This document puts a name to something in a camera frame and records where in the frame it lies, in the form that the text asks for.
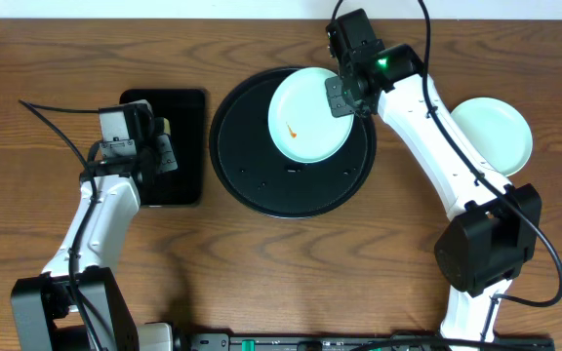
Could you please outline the yellow green sponge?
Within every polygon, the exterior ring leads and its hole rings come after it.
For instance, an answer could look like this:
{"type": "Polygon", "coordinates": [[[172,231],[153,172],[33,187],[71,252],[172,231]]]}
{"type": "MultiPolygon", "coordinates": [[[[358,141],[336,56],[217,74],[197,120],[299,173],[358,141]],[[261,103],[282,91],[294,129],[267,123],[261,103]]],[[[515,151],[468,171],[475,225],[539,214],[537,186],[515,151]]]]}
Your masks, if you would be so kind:
{"type": "Polygon", "coordinates": [[[163,134],[169,135],[171,133],[170,121],[166,118],[162,119],[163,134]]]}

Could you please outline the light blue plate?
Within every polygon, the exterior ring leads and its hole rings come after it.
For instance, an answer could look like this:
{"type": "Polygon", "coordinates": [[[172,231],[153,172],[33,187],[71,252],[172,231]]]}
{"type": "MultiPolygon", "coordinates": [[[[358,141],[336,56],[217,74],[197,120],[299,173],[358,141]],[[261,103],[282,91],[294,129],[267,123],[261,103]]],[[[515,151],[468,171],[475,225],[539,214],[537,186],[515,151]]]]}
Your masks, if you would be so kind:
{"type": "Polygon", "coordinates": [[[321,67],[291,73],[276,88],[268,108],[269,134],[277,149],[298,163],[333,156],[350,135],[353,116],[332,114],[325,82],[336,74],[321,67]]]}
{"type": "Polygon", "coordinates": [[[498,172],[513,176],[528,163],[533,136],[523,115],[492,97],[475,97],[459,104],[453,120],[475,149],[498,172]]]}

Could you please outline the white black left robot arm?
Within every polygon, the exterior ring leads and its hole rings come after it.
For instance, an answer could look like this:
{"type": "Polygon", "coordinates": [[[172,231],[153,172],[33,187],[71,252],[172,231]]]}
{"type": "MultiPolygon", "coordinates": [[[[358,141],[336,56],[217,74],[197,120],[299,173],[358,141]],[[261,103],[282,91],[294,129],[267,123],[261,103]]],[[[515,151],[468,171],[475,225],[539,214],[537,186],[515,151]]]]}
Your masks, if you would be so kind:
{"type": "Polygon", "coordinates": [[[171,350],[167,323],[137,325],[114,278],[141,207],[135,181],[103,175],[80,188],[77,213],[40,275],[16,281],[11,305],[24,350],[171,350]]]}

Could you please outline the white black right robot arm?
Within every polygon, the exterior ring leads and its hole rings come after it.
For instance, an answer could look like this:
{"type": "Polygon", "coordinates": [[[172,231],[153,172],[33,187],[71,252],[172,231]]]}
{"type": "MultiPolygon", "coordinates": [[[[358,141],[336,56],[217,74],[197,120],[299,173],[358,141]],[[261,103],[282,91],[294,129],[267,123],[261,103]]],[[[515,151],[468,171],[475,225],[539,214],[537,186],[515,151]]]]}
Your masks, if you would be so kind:
{"type": "Polygon", "coordinates": [[[334,116],[379,115],[411,150],[450,221],[434,246],[451,286],[440,335],[494,341],[506,291],[534,255],[539,193],[530,184],[514,187],[473,147],[410,46],[361,39],[329,49],[339,67],[327,85],[334,116]]]}

